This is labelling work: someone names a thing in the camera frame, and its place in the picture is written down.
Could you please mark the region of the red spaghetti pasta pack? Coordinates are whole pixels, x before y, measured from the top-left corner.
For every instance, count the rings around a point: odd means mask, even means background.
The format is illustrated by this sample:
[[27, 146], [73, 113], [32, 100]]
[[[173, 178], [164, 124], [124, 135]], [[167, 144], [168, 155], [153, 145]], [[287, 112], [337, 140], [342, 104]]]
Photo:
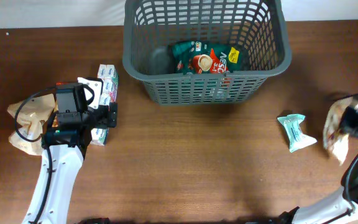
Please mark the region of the red spaghetti pasta pack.
[[78, 113], [76, 87], [76, 83], [57, 83], [55, 96], [59, 126], [66, 126], [75, 122]]

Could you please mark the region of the beige snack bag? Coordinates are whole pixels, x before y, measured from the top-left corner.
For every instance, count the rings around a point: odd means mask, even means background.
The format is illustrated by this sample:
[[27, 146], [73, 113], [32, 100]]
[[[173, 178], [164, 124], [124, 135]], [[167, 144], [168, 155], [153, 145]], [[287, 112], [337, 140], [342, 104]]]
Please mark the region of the beige snack bag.
[[349, 134], [342, 133], [339, 126], [346, 108], [351, 103], [351, 98], [335, 101], [329, 108], [323, 129], [323, 147], [331, 157], [338, 160], [340, 166], [349, 151]]

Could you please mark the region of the white tissue multipack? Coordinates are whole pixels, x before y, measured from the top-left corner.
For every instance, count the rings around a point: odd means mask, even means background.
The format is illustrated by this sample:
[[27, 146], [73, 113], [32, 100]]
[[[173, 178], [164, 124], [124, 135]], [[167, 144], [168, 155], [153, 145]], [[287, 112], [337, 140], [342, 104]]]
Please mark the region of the white tissue multipack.
[[[103, 87], [99, 99], [99, 106], [109, 106], [114, 103], [117, 98], [117, 89], [119, 84], [119, 76], [114, 65], [99, 65], [98, 78], [102, 79]], [[92, 145], [105, 146], [109, 129], [94, 128], [91, 131]]]

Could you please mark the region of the teal wet wipes pack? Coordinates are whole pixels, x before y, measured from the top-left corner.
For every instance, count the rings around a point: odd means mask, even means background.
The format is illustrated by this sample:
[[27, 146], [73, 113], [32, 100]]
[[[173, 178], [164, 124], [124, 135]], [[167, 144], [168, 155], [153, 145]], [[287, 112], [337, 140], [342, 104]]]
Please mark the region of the teal wet wipes pack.
[[304, 134], [300, 128], [300, 124], [305, 120], [305, 115], [289, 114], [278, 117], [277, 120], [284, 127], [288, 135], [290, 152], [295, 152], [317, 143], [315, 138]]

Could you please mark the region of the green Nescafe coffee bag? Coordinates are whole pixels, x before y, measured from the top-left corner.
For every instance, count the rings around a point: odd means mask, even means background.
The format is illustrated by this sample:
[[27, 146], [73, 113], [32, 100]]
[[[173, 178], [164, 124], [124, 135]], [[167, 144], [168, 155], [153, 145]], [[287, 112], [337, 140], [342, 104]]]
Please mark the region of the green Nescafe coffee bag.
[[181, 82], [183, 103], [235, 102], [238, 88], [230, 89], [231, 79], [218, 78], [218, 75], [243, 69], [244, 54], [240, 48], [187, 40], [169, 46], [169, 50], [175, 61], [176, 73], [206, 75], [205, 78]]

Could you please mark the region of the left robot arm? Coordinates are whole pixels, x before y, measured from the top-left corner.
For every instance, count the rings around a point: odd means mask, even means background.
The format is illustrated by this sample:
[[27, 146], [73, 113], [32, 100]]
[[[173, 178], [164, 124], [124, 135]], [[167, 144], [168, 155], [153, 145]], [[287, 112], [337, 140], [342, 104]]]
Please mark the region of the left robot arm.
[[66, 223], [76, 176], [83, 165], [94, 128], [117, 125], [117, 104], [102, 105], [102, 79], [58, 83], [58, 109], [46, 122], [41, 140], [42, 164], [24, 223]]

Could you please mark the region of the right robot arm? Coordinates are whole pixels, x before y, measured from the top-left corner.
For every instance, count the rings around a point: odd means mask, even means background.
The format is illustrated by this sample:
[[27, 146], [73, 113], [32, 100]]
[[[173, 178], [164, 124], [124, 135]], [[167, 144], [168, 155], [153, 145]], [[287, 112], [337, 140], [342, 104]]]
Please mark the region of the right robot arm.
[[[349, 138], [358, 139], [358, 93], [334, 100], [323, 128], [323, 148], [343, 164]], [[346, 169], [340, 187], [308, 207], [283, 212], [275, 223], [350, 223], [358, 220], [358, 154]]]

